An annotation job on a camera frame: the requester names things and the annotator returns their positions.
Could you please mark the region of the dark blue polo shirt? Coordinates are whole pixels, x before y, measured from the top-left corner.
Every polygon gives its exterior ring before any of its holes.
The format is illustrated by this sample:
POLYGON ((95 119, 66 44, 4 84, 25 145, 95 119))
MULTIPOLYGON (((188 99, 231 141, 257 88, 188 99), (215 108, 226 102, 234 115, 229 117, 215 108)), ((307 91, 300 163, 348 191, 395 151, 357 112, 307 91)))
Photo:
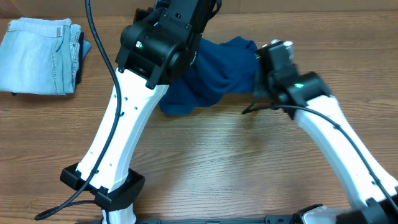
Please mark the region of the dark blue polo shirt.
POLYGON ((255 42, 240 36, 216 44, 202 39, 197 60, 174 81, 159 101, 167 115, 188 115, 197 107, 217 104, 226 93, 249 93, 259 70, 255 42))

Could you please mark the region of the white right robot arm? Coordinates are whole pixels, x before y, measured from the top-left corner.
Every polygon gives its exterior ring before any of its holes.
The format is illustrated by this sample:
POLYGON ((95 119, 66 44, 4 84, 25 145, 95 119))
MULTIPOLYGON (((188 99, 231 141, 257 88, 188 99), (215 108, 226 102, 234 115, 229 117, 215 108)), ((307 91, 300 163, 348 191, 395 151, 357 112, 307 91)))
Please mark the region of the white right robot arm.
POLYGON ((315 142, 346 192, 349 208, 313 205, 292 223, 397 223, 397 179, 373 157, 315 72, 299 74, 293 43, 273 40, 255 53, 260 65, 256 93, 282 109, 315 142))

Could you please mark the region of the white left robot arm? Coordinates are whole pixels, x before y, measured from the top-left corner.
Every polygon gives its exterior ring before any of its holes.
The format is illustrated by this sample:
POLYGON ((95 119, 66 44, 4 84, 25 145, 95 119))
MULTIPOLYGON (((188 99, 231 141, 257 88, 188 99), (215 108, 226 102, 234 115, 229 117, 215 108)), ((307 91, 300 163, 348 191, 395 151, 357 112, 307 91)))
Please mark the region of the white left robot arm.
POLYGON ((60 179, 77 193, 89 191, 103 223, 135 223, 133 203, 144 186, 130 161, 149 116, 170 84, 197 60, 217 0, 157 1, 138 9, 122 32, 113 71, 114 88, 96 136, 84 156, 60 179))

